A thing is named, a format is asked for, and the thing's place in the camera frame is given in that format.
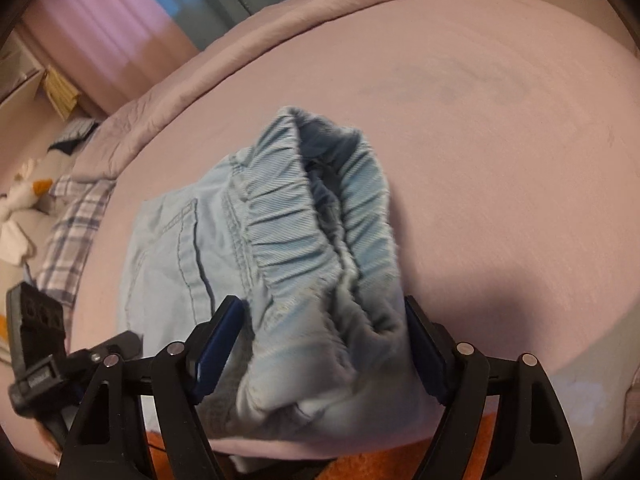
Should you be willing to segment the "plaid pillow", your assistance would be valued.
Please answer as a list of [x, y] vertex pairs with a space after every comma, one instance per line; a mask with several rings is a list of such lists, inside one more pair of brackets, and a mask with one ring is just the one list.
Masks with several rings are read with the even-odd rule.
[[36, 275], [40, 292], [73, 309], [91, 246], [115, 187], [113, 180], [77, 182], [60, 177], [48, 195], [66, 208], [56, 220]]

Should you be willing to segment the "yellow hanging cloth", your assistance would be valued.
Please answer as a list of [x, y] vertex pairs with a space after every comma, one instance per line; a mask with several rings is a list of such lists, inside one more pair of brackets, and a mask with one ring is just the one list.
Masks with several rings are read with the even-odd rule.
[[42, 88], [56, 114], [62, 120], [70, 118], [78, 104], [80, 91], [53, 66], [47, 67]]

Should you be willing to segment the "pink bed sheet mattress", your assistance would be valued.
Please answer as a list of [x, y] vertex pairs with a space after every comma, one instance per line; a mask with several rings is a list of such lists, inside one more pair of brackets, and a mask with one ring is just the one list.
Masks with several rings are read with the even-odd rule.
[[[601, 472], [639, 363], [639, 63], [539, 0], [377, 4], [201, 96], [113, 180], [66, 313], [70, 348], [129, 330], [120, 281], [141, 206], [253, 145], [285, 107], [364, 135], [390, 192], [402, 298], [493, 356], [536, 354], [582, 471]], [[381, 449], [210, 440], [241, 462]]]

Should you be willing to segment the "dark folded cloth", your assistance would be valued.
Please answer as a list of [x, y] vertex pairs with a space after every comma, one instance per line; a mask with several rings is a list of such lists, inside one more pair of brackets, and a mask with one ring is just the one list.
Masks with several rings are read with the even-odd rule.
[[73, 154], [76, 148], [86, 142], [99, 125], [101, 122], [94, 118], [79, 117], [71, 120], [48, 147], [48, 151], [59, 151], [66, 155]]

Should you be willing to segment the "white duck plush toy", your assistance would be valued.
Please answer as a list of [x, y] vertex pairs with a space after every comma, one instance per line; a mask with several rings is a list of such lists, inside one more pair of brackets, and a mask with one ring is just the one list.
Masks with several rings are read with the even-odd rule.
[[32, 208], [42, 196], [49, 192], [53, 180], [50, 178], [35, 179], [36, 167], [37, 161], [35, 159], [27, 159], [14, 176], [9, 191], [1, 195], [2, 222], [9, 220], [15, 211]]

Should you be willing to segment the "light blue denim pants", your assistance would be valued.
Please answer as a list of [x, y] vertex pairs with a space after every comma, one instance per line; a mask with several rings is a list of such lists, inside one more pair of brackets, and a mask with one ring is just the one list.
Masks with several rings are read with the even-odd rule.
[[257, 141], [134, 220], [119, 323], [145, 354], [228, 296], [245, 324], [198, 406], [213, 439], [384, 448], [423, 439], [390, 192], [364, 135], [285, 107]]

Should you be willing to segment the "pink curtain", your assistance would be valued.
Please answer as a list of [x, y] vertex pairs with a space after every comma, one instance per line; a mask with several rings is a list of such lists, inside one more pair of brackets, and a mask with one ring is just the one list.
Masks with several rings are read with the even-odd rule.
[[106, 114], [198, 53], [155, 0], [34, 0], [22, 23], [55, 67]]

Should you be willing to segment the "pink folded comforter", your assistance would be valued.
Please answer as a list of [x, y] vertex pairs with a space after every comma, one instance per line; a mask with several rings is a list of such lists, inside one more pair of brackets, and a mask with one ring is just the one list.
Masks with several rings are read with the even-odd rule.
[[117, 179], [184, 110], [256, 58], [326, 22], [390, 1], [286, 0], [259, 11], [102, 122], [76, 159], [72, 178]]

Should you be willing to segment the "orange fluffy rug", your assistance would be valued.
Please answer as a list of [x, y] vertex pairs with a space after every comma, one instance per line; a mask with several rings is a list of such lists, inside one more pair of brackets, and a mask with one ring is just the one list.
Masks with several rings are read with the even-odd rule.
[[[495, 413], [484, 415], [463, 479], [482, 476], [495, 420]], [[162, 437], [148, 432], [146, 438], [157, 479], [175, 479]], [[427, 439], [400, 448], [336, 460], [267, 460], [266, 466], [247, 474], [241, 474], [229, 456], [218, 453], [216, 457], [227, 479], [412, 479], [430, 444], [431, 440]]]

